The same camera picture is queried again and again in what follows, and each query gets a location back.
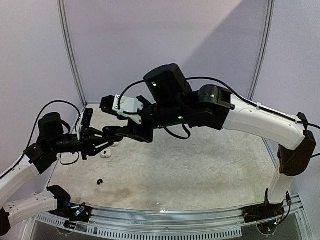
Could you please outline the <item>black charging case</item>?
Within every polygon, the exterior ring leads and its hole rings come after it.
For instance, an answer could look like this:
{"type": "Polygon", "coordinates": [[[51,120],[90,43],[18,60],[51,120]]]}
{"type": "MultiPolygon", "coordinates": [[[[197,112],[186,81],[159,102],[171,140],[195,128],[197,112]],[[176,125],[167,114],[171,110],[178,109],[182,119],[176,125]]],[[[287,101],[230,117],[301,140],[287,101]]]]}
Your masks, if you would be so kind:
{"type": "Polygon", "coordinates": [[[122,129],[121,126],[105,126],[102,129],[102,137],[108,142],[121,142],[124,137],[118,134],[120,129],[122,129]]]}

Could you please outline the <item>small white charging case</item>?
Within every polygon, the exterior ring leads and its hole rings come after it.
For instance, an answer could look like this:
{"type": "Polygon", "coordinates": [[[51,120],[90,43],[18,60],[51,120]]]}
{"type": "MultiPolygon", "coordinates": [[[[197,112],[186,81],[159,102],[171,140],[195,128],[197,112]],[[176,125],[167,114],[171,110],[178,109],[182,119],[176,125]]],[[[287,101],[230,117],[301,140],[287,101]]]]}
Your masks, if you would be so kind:
{"type": "Polygon", "coordinates": [[[105,149],[100,153],[100,157],[103,159],[108,159],[112,156],[112,151],[110,149],[105,149]]]}

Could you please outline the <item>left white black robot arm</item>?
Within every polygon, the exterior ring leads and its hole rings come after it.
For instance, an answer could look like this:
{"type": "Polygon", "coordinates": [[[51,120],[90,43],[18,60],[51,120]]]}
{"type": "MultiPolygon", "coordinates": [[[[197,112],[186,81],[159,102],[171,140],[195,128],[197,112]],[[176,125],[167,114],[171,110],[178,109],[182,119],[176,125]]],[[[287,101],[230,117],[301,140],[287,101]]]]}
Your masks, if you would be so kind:
{"type": "Polygon", "coordinates": [[[38,122],[39,136],[27,146],[21,157],[0,177],[0,234],[4,236],[18,223],[49,212],[71,222],[88,222],[91,207],[75,205],[70,194],[59,185],[47,187],[30,198],[10,201],[10,197],[33,178],[46,172],[58,160],[58,154],[78,153],[85,160],[120,142],[119,126],[106,126],[103,130],[90,127],[93,109],[86,109],[78,134],[64,129],[70,125],[58,112],[43,116],[38,122]]]}

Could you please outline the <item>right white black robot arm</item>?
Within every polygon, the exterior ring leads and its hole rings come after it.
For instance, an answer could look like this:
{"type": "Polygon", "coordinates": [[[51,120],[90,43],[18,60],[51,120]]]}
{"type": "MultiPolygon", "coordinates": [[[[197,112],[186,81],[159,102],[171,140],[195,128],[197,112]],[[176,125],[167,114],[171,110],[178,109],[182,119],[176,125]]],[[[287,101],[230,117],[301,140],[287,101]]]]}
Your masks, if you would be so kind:
{"type": "Polygon", "coordinates": [[[314,134],[308,130],[310,123],[303,113],[288,115],[250,101],[218,79],[193,90],[190,79],[175,63],[151,70],[142,82],[154,103],[142,96],[117,94],[103,108],[128,120],[118,134],[150,143],[155,129],[181,125],[240,131],[276,142],[279,166],[258,213],[269,218],[278,210],[294,177],[307,169],[316,148],[314,134]]]}

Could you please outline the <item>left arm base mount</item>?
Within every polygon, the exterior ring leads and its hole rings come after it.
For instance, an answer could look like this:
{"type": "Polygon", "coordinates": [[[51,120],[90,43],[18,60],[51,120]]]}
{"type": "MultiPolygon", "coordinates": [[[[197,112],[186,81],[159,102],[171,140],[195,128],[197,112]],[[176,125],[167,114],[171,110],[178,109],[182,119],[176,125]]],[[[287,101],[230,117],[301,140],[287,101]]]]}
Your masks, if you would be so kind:
{"type": "Polygon", "coordinates": [[[70,203],[68,207],[51,210],[48,213],[61,218],[68,219],[70,222],[84,222],[88,223],[91,218],[93,208],[83,204],[70,203]]]}

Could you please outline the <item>aluminium front rail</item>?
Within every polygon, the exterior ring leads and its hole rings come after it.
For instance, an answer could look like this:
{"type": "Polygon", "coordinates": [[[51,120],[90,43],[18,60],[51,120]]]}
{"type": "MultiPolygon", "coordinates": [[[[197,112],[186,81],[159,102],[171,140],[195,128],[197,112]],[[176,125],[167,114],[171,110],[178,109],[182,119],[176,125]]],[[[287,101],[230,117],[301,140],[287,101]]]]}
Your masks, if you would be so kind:
{"type": "Polygon", "coordinates": [[[291,196],[285,220],[248,222],[243,207],[197,211],[143,211],[95,207],[89,222],[72,223],[42,213],[28,220],[24,240],[311,240],[299,195],[291,196]]]}

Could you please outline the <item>right aluminium frame post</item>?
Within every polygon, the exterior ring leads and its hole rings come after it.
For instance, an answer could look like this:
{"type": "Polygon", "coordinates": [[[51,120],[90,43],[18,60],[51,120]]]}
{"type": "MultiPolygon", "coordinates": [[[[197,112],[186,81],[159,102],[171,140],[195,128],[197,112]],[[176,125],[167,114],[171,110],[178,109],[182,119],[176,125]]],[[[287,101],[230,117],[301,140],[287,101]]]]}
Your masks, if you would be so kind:
{"type": "Polygon", "coordinates": [[[268,41],[270,37],[270,31],[271,31],[273,14],[274,14],[274,7],[275,7],[275,1],[268,0],[265,19],[264,19],[264,25],[262,29],[263,30],[262,37],[261,37],[260,46],[259,46],[258,58],[257,58],[257,62],[254,69],[253,79],[247,95],[247,98],[249,100],[253,100],[257,86],[258,86],[259,77],[262,71],[262,67],[263,67],[263,63],[264,63],[264,59],[265,59],[265,55],[268,47],[268,41]]]}

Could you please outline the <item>aluminium frame post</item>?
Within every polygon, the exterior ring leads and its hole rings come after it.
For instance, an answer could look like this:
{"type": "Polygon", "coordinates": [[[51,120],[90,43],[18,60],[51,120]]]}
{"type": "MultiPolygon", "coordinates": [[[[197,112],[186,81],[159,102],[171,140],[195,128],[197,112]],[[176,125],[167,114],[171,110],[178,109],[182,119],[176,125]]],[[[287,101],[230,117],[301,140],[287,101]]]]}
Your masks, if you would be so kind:
{"type": "Polygon", "coordinates": [[[253,100],[257,86],[258,86],[259,77],[262,71],[262,67],[263,67],[263,63],[264,63],[264,59],[265,59],[265,55],[268,47],[268,41],[270,37],[270,31],[271,31],[273,14],[274,14],[274,7],[275,7],[275,1],[268,0],[265,19],[264,19],[264,25],[262,29],[263,30],[262,37],[261,37],[260,46],[259,46],[258,58],[257,58],[257,62],[254,69],[253,79],[247,95],[247,98],[249,100],[253,100]]]}
{"type": "Polygon", "coordinates": [[[78,70],[75,53],[73,50],[73,44],[72,44],[71,34],[69,31],[69,25],[68,25],[68,18],[67,18],[66,1],[57,0],[57,8],[59,12],[59,19],[60,19],[60,25],[62,30],[62,36],[65,44],[66,54],[68,57],[69,66],[70,66],[71,74],[75,84],[75,88],[77,90],[81,104],[83,106],[86,106],[88,104],[88,101],[85,96],[84,87],[80,78],[80,73],[78,70]]]}

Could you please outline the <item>left aluminium frame post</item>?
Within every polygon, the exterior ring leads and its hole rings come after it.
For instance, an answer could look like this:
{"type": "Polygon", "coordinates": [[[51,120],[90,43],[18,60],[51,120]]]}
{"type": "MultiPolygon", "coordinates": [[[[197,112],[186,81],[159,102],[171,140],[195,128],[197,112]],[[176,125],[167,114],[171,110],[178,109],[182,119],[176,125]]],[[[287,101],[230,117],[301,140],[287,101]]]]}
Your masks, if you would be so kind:
{"type": "Polygon", "coordinates": [[[81,104],[83,106],[86,106],[88,104],[88,101],[85,96],[84,87],[80,78],[80,73],[78,70],[75,53],[73,50],[73,44],[72,44],[71,34],[69,31],[69,25],[68,25],[68,18],[67,18],[66,1],[57,0],[57,8],[59,12],[59,19],[60,19],[60,25],[62,30],[62,36],[65,44],[66,54],[68,57],[69,66],[70,66],[71,74],[75,84],[75,88],[77,90],[81,104]]]}

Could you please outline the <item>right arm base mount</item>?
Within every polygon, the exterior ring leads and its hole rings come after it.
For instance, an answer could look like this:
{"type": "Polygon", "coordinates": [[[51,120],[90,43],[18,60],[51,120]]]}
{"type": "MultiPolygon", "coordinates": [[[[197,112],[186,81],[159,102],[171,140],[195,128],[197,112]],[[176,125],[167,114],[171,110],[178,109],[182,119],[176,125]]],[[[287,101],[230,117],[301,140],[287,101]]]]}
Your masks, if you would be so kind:
{"type": "Polygon", "coordinates": [[[279,219],[275,220],[275,225],[282,223],[290,213],[292,200],[286,201],[289,207],[287,214],[285,214],[285,209],[283,203],[271,204],[267,200],[260,204],[249,205],[241,208],[242,215],[244,217],[245,223],[257,222],[261,220],[266,220],[270,218],[275,218],[280,216],[279,219]]]}

